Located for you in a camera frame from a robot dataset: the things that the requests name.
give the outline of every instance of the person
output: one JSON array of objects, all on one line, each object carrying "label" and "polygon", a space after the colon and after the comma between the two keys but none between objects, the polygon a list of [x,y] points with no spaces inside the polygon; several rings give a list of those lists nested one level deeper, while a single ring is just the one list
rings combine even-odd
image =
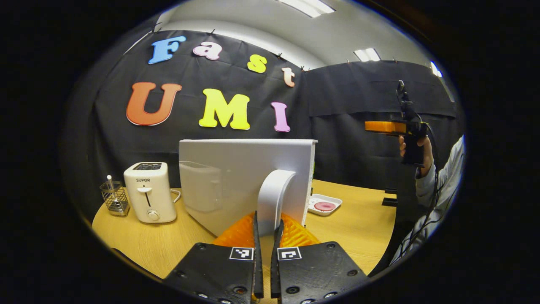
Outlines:
[{"label": "person", "polygon": [[[407,148],[403,136],[399,137],[399,144],[400,154],[403,157]],[[435,231],[440,220],[454,201],[463,172],[463,156],[465,154],[464,135],[452,147],[448,161],[438,172],[438,176],[436,176],[436,167],[433,161],[433,152],[429,137],[426,135],[424,138],[419,139],[417,145],[424,146],[424,168],[416,168],[415,175],[418,203],[424,206],[431,206],[433,196],[435,195],[435,182],[437,182],[436,201],[433,209],[427,214],[427,217],[426,215],[420,217],[415,223],[414,228],[403,239],[390,265],[418,248]]]}]

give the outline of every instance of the orange gripper part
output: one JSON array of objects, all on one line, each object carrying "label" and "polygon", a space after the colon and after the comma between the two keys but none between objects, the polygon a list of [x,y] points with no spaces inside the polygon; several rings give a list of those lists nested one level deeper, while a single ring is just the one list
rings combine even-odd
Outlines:
[{"label": "orange gripper part", "polygon": [[281,214],[283,234],[279,247],[296,247],[319,244],[320,241],[292,217]]},{"label": "orange gripper part", "polygon": [[[255,212],[252,212],[232,224],[212,244],[227,247],[255,247],[253,241],[254,214]],[[280,247],[307,246],[320,243],[311,232],[292,217],[282,213],[281,219],[283,220],[283,234]]]},{"label": "orange gripper part", "polygon": [[366,121],[366,131],[375,131],[382,133],[406,133],[407,125],[400,122],[387,121]]},{"label": "orange gripper part", "polygon": [[255,247],[253,241],[253,216],[255,212],[242,217],[225,230],[212,244],[227,247]]}]

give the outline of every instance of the black cable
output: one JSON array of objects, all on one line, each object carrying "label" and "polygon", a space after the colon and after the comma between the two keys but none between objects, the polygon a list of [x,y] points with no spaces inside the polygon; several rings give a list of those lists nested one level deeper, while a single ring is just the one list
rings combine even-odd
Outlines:
[{"label": "black cable", "polygon": [[[416,116],[418,116],[418,118],[420,119],[420,123],[424,123],[422,121],[422,117],[418,113],[416,113]],[[432,130],[431,126],[429,125],[429,123],[425,123],[425,124],[428,127],[429,132],[431,133],[431,139],[430,139],[430,142],[432,143],[432,145],[431,145],[432,146],[432,151],[431,152],[432,152],[432,155],[433,155],[433,166],[435,166],[435,184],[433,186],[433,197],[431,198],[431,204],[430,204],[430,206],[428,208],[429,211],[426,214],[426,219],[424,220],[424,223],[420,226],[419,230],[416,233],[411,233],[410,238],[408,238],[406,240],[403,240],[401,242],[401,244],[400,244],[400,255],[398,256],[398,258],[395,261],[399,260],[403,256],[404,252],[405,253],[407,252],[407,250],[410,248],[410,246],[414,243],[416,238],[419,236],[420,232],[422,230],[424,230],[424,228],[427,225],[438,221],[438,220],[437,221],[431,221],[431,222],[427,223],[429,214],[431,214],[431,212],[433,212],[435,210],[436,203],[437,203],[438,198],[439,198],[439,192],[440,192],[440,190],[442,189],[443,186],[441,186],[441,187],[437,186],[437,184],[438,184],[438,172],[439,172],[440,169],[438,168],[438,166],[435,165],[435,163],[436,163],[435,160],[438,159],[438,157],[437,157],[437,155],[438,155],[437,154],[437,147],[436,147],[436,144],[435,144],[435,135],[434,135],[433,130]],[[403,249],[403,244],[407,240],[409,241],[409,244],[407,245],[407,247],[405,249]]]}]

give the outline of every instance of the wooden table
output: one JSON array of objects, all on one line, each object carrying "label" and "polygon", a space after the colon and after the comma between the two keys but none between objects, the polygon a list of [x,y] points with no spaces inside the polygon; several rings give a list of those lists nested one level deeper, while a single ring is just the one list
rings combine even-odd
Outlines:
[{"label": "wooden table", "polygon": [[[396,208],[383,206],[383,190],[358,188],[313,180],[313,194],[336,197],[343,201],[329,216],[308,212],[306,227],[321,242],[335,241],[344,248],[367,275],[381,259],[394,229]],[[215,236],[192,218],[183,199],[176,203],[178,216],[170,223],[146,224],[130,210],[126,217],[110,215],[105,204],[98,210],[92,228],[111,248],[123,252],[133,262],[160,278],[165,278],[197,242],[212,243]],[[270,298],[270,270],[264,267],[264,303]]]}]

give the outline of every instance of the hand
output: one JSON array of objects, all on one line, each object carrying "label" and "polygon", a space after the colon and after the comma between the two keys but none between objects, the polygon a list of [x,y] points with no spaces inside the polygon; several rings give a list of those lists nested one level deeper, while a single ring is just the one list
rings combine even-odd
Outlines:
[{"label": "hand", "polygon": [[[400,155],[401,157],[403,157],[405,155],[405,148],[407,147],[407,145],[405,144],[405,138],[400,135],[398,140],[400,143]],[[420,176],[424,177],[428,175],[429,169],[431,169],[431,165],[433,165],[433,152],[431,151],[431,142],[426,135],[424,138],[419,139],[416,144],[419,147],[424,146],[424,168],[420,168]]]}]

